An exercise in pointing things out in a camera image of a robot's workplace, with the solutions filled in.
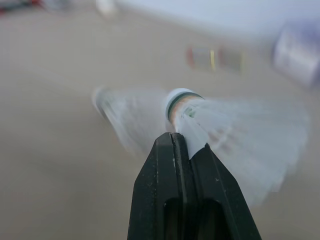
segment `background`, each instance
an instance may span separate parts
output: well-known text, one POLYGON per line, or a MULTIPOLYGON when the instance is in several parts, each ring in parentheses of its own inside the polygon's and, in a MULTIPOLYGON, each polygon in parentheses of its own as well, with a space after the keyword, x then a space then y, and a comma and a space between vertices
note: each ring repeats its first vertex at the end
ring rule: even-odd
POLYGON ((100 85, 157 83, 204 96, 303 101, 312 133, 295 175, 252 210, 264 240, 320 239, 320 93, 276 73, 271 43, 318 1, 122 0, 116 18, 93 1, 65 13, 30 9, 0 19, 0 238, 126 239, 134 160, 92 107, 100 85), (186 48, 245 54, 243 74, 197 71, 186 48))

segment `beige floor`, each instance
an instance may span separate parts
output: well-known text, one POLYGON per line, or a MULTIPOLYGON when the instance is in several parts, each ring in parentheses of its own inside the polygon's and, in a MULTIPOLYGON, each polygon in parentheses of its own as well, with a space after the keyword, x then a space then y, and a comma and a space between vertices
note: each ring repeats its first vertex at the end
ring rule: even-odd
POLYGON ((271 71, 249 48, 246 72, 190 69, 188 45, 210 38, 134 12, 103 20, 88 5, 67 15, 31 11, 0 19, 0 239, 125 239, 132 160, 91 106, 101 84, 158 83, 210 96, 274 96, 305 102, 311 141, 297 173, 252 210, 264 240, 320 239, 320 94, 271 71))

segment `green band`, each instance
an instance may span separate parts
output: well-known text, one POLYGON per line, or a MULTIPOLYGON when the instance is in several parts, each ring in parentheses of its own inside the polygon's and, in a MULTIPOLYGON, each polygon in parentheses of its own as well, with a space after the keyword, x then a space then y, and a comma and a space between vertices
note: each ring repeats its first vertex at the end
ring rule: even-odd
POLYGON ((194 93, 194 92, 184 92, 182 94, 180 94, 179 96, 177 96, 170 104, 169 108, 168 108, 168 120, 170 121, 171 118, 171 114, 172 114, 172 109, 175 108, 175 106, 177 105, 178 102, 180 102, 182 99, 189 97, 189 96, 195 96, 195 97, 199 97, 202 98, 202 96, 194 93))

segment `red object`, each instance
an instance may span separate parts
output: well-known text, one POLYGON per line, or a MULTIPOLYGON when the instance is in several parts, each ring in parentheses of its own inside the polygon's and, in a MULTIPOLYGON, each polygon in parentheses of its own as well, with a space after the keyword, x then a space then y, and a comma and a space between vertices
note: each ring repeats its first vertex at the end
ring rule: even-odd
POLYGON ((186 51, 186 60, 187 63, 191 66, 194 67, 195 66, 195 61, 194 61, 194 56, 193 56, 193 52, 192 52, 192 47, 189 47, 186 51))
POLYGON ((0 2, 0 16, 7 13, 7 12, 12 12, 15 10, 19 10, 21 8, 28 8, 32 7, 35 5, 40 5, 41 0, 29 0, 29 1, 3 1, 0 2))

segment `blurred shuttlecock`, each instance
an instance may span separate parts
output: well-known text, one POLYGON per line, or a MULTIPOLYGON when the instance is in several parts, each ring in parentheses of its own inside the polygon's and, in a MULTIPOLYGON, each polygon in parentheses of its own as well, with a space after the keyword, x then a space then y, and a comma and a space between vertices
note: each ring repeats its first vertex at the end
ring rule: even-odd
POLYGON ((98 88, 92 102, 112 124, 121 144, 136 157, 146 158, 157 137, 166 132, 161 88, 110 90, 98 88))
POLYGON ((106 18, 112 18, 118 12, 115 0, 95 0, 95 5, 99 13, 106 18))
POLYGON ((308 140, 308 115, 292 102, 203 98, 185 88, 100 88, 93 104, 132 153, 147 155, 169 126, 184 136, 190 159, 208 143, 249 206, 279 190, 308 140))

